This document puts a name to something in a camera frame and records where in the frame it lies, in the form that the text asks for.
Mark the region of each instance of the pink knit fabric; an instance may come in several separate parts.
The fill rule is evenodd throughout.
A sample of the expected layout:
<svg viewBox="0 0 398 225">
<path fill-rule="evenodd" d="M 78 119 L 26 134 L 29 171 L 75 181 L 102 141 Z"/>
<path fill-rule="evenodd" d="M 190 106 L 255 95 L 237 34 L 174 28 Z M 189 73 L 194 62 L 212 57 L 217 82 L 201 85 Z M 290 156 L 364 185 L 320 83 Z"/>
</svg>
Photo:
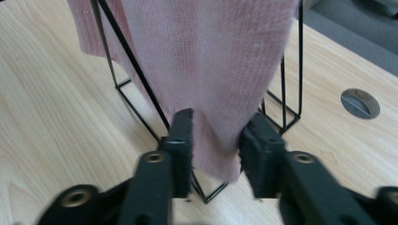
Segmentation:
<svg viewBox="0 0 398 225">
<path fill-rule="evenodd" d="M 84 52 L 104 56 L 89 0 L 68 0 Z M 168 118 L 194 109 L 193 164 L 239 177 L 237 141 L 280 63 L 297 0 L 109 0 Z M 145 92 L 102 15 L 111 55 Z"/>
</svg>

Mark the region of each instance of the gray floor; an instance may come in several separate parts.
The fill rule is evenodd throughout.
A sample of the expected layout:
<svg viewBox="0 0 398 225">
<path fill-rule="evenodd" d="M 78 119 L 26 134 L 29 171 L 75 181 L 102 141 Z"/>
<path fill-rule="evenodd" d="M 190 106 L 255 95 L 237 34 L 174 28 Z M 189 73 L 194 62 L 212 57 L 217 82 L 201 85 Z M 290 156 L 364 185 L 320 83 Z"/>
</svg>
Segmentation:
<svg viewBox="0 0 398 225">
<path fill-rule="evenodd" d="M 304 22 L 398 77 L 397 12 L 373 0 L 321 0 Z"/>
</svg>

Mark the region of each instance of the pink towel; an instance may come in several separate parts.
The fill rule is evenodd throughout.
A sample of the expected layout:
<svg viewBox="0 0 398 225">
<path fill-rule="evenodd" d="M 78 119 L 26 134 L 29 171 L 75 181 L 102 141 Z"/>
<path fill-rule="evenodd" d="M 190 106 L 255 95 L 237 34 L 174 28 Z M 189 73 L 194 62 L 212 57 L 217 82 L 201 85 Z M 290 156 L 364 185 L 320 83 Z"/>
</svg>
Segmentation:
<svg viewBox="0 0 398 225">
<path fill-rule="evenodd" d="M 90 0 L 68 0 L 85 53 L 104 56 Z M 194 109 L 193 164 L 239 177 L 237 142 L 280 63 L 297 0 L 109 0 L 168 118 Z M 112 58 L 144 92 L 102 14 Z"/>
</svg>

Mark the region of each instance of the round hole cover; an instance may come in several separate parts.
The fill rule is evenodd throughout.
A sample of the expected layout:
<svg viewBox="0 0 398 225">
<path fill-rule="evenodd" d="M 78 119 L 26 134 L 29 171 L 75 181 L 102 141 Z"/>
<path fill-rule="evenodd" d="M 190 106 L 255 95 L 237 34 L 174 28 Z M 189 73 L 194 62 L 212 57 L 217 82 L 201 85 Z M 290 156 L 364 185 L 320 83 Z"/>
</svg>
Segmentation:
<svg viewBox="0 0 398 225">
<path fill-rule="evenodd" d="M 344 108 L 361 119 L 373 119 L 380 114 L 377 100 L 359 89 L 347 89 L 341 95 Z"/>
</svg>

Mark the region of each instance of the wooden table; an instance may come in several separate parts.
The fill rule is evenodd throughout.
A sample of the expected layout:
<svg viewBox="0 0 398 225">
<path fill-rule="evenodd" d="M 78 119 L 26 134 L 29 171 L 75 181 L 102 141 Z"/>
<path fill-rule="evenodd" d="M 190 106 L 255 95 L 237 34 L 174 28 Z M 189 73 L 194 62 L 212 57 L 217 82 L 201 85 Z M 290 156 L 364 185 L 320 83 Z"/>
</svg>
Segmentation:
<svg viewBox="0 0 398 225">
<path fill-rule="evenodd" d="M 0 21 L 0 224 L 32 224 L 65 188 L 104 190 L 127 179 L 137 157 L 156 144 L 114 90 L 106 60 L 80 51 L 66 1 L 6 1 Z M 304 51 L 304 113 L 284 135 L 288 149 L 315 154 L 343 185 L 363 194 L 398 186 L 398 79 L 308 27 Z M 296 73 L 295 62 L 296 25 L 287 74 Z M 294 106 L 297 79 L 288 77 Z M 340 94 L 351 87 L 378 100 L 376 119 L 344 110 Z M 129 92 L 165 134 L 132 84 Z M 205 189 L 216 185 L 199 176 Z M 174 200 L 174 215 L 177 224 L 278 224 L 276 205 L 254 201 L 242 175 L 208 205 L 193 194 L 191 202 Z"/>
</svg>

